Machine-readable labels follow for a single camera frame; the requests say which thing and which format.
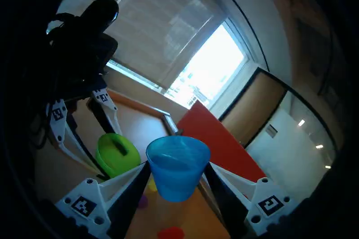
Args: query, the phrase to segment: purple object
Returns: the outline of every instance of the purple object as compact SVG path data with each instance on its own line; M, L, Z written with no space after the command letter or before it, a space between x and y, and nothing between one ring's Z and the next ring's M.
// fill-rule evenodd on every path
M147 199L146 195L142 195L137 207L143 209L146 208L148 205L149 205L149 200Z

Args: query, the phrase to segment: window blind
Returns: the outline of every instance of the window blind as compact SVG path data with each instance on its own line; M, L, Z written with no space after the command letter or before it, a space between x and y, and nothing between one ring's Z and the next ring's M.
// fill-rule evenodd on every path
M93 0L64 0L59 12L80 15ZM119 15L105 33L113 60L168 89L225 19L217 0L117 0Z
M120 0L113 60L168 89L224 20L215 0Z

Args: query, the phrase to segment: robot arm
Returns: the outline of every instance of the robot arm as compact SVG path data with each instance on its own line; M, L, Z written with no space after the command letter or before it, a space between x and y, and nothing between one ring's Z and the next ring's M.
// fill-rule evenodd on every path
M56 207L99 239L124 238L150 176L147 162L111 180L85 179ZM209 163L202 175L231 238L264 234L297 202L269 178L256 183Z

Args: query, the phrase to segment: bright window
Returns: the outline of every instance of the bright window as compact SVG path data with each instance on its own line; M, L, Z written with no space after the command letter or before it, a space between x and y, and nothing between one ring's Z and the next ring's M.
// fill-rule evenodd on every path
M164 94L166 97L186 108L196 100L210 108L244 58L228 31L225 22L218 27Z

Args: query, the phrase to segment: yellow object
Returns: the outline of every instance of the yellow object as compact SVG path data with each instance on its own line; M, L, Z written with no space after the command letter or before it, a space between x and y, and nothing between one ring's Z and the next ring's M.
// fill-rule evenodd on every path
M154 182L154 179L151 179L149 181L148 187L149 187L150 191L153 191L153 192L157 191L157 187L156 187L156 183Z

